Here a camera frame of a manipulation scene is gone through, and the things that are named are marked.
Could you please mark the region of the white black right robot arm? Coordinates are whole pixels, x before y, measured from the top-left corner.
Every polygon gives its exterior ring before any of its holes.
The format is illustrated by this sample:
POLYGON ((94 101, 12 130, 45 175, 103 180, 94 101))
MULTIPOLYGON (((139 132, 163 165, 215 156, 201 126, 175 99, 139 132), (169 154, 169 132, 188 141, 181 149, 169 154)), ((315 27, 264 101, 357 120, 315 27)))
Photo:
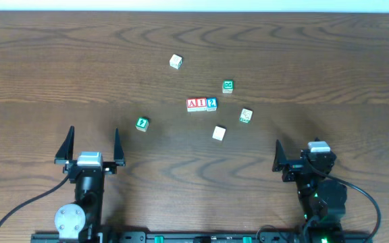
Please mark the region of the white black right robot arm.
POLYGON ((273 172, 282 172, 283 182, 294 182, 305 223, 294 237, 298 242, 344 242, 340 219, 346 213, 346 186, 327 179, 336 155, 324 141, 314 140, 299 159, 287 159, 282 143, 276 141, 273 172))

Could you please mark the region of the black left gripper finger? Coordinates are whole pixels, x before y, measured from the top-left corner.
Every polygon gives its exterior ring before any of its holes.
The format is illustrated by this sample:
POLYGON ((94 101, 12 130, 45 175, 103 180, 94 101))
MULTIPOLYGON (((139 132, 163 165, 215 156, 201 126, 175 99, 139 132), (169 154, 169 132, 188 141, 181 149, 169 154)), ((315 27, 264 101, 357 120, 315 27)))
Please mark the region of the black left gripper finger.
POLYGON ((115 140, 114 140, 114 147, 113 147, 113 160, 114 161, 124 161, 124 151, 122 148, 121 140, 120 140, 120 134, 118 128, 115 129, 115 140))
POLYGON ((66 139, 55 154, 55 161, 71 161, 73 159, 74 131, 75 127, 70 126, 66 139))

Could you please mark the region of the red I wooden block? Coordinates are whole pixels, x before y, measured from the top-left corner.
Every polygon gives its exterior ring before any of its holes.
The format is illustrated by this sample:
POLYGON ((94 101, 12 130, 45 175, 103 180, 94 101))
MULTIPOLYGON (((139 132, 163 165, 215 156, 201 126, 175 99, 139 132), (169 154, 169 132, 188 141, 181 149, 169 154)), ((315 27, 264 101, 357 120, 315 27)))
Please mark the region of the red I wooden block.
POLYGON ((206 111, 207 110, 207 98, 201 97, 196 98, 197 111, 206 111))

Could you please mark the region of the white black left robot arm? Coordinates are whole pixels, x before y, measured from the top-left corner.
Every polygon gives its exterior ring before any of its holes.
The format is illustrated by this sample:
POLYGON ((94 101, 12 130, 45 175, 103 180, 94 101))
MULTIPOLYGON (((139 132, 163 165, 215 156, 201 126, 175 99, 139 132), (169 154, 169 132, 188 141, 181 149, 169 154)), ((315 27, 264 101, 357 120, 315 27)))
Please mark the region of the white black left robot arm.
POLYGON ((54 222, 60 242, 104 242, 107 230, 101 225, 105 176, 125 166, 119 130, 115 131, 113 160, 104 161, 101 152, 74 154, 74 127, 57 151, 54 163, 63 165, 67 181, 75 185, 74 202, 58 209, 54 222))

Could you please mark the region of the blue 2 wooden block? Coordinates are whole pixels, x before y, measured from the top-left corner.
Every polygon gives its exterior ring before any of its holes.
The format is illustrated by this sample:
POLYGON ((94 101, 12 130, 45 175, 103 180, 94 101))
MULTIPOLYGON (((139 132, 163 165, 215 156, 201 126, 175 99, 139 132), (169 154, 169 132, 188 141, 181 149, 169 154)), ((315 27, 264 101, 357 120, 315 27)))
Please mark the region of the blue 2 wooden block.
POLYGON ((215 97, 207 98, 207 111, 217 110, 217 99, 215 97))

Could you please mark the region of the red A wooden block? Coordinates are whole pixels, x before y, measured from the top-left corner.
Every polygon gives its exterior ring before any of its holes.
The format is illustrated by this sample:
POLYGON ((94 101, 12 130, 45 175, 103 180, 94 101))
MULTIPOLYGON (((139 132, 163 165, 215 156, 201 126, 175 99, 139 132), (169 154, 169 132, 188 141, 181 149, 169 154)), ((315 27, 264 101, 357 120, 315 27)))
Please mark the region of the red A wooden block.
POLYGON ((187 112, 195 112, 197 111, 197 99, 189 98, 186 100, 186 108, 187 112))

